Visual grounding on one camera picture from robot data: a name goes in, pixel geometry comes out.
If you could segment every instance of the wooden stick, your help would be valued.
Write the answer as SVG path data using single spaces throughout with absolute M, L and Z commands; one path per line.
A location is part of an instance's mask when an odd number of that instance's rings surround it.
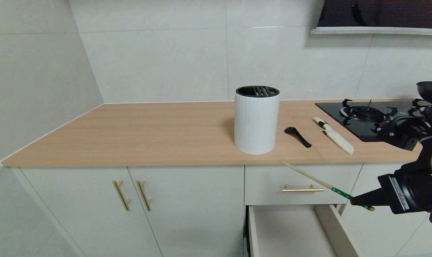
M 312 176 L 310 174 L 307 174 L 303 170 L 301 170 L 301 169 L 299 169 L 299 168 L 297 168 L 295 166 L 292 166 L 291 164 L 286 163 L 285 161 L 282 161 L 282 163 L 284 165 L 288 166 L 289 168 L 293 169 L 294 171 L 297 171 L 298 173 L 302 174 L 303 176 L 305 176 L 305 177 L 307 177 L 307 178 L 309 178 L 311 180 L 314 180 L 315 182 L 318 182 L 319 184 L 323 185 L 324 187 L 327 187 L 328 189 L 332 190 L 333 192 L 335 192 L 335 193 L 337 193 L 337 194 L 345 197 L 348 200 L 351 200 L 353 198 L 352 195 L 350 195 L 350 194 L 348 194 L 346 192 L 343 192 L 342 190 L 340 190 L 340 189 L 332 186 L 331 184 L 329 184 L 327 182 L 324 182 L 324 181 L 318 179 L 317 177 L 314 177 L 314 176 Z M 360 206 L 366 208 L 369 211 L 374 211 L 375 210 L 375 207 L 373 207 L 373 206 L 368 206 L 368 205 L 360 205 Z
M 330 189 L 330 190 L 332 190 L 332 187 L 334 187 L 334 186 L 332 186 L 331 184 L 329 184 L 329 183 L 327 183 L 327 182 L 324 182 L 324 181 L 322 181 L 322 180 L 318 179 L 317 177 L 314 177 L 314 176 L 312 176 L 312 175 L 310 175 L 310 174 L 307 174 L 307 173 L 304 172 L 303 170 L 301 170 L 301 169 L 299 169 L 299 168 L 297 168 L 297 167 L 295 167 L 295 166 L 292 166 L 292 165 L 289 164 L 289 163 L 286 163 L 285 161 L 282 161 L 282 163 L 283 163 L 284 165 L 288 166 L 289 168 L 293 169 L 294 171 L 297 171 L 298 173 L 302 174 L 303 176 L 305 176 L 305 177 L 307 177 L 307 178 L 309 178 L 309 179 L 311 179 L 311 180 L 314 180 L 314 181 L 318 182 L 319 184 L 323 185 L 324 187 L 327 187 L 327 188 Z

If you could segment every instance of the wok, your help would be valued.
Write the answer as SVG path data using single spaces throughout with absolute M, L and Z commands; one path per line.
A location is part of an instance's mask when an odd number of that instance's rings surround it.
M 416 83 L 417 92 L 425 101 L 432 104 L 432 81 L 422 81 Z

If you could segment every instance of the drawer handle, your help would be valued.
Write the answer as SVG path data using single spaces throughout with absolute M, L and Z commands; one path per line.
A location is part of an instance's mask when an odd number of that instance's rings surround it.
M 146 205 L 146 210 L 150 211 L 151 208 L 149 208 L 149 203 L 151 203 L 151 198 L 146 199 L 145 197 L 145 193 L 143 192 L 143 188 L 141 186 L 143 186 L 143 184 L 145 183 L 144 180 L 142 181 L 136 181 L 136 185 L 138 186 L 138 189 L 140 190 L 140 194 L 141 194 L 141 198 L 143 198 L 143 201 L 145 202 Z
M 310 188 L 289 188 L 289 184 L 286 184 L 281 192 L 324 192 L 324 189 L 316 188 L 314 184 L 311 184 Z
M 127 206 L 128 203 L 130 202 L 130 198 L 128 198 L 127 200 L 124 200 L 124 197 L 122 196 L 121 191 L 119 190 L 119 186 L 122 184 L 122 180 L 120 181 L 115 181 L 113 180 L 113 185 L 115 186 L 116 192 L 119 195 L 119 198 L 121 199 L 122 205 L 124 206 L 124 208 L 126 209 L 126 211 L 129 211 L 129 207 Z

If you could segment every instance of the green tape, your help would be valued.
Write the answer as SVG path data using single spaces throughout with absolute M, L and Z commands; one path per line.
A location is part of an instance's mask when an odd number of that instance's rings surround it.
M 339 195 L 341 195 L 341 196 L 343 196 L 343 197 L 345 197 L 348 200 L 351 200 L 353 198 L 352 195 L 350 195 L 350 194 L 348 194 L 346 192 L 343 192 L 342 190 L 340 190 L 340 189 L 338 189 L 336 187 L 332 187 L 332 191 L 335 192 L 335 193 L 337 193 L 337 194 L 339 194 Z M 360 205 L 360 206 L 366 208 L 367 210 L 370 210 L 370 208 L 371 208 L 371 206 L 366 206 L 366 205 Z

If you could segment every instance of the black spoon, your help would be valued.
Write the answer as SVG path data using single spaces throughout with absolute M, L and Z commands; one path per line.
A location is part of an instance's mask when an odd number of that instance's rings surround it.
M 286 127 L 286 129 L 284 130 L 284 133 L 291 135 L 291 136 L 297 136 L 298 140 L 302 143 L 302 145 L 306 148 L 310 148 L 312 145 L 306 141 L 306 139 L 304 139 L 299 131 L 297 130 L 297 128 L 295 127 Z

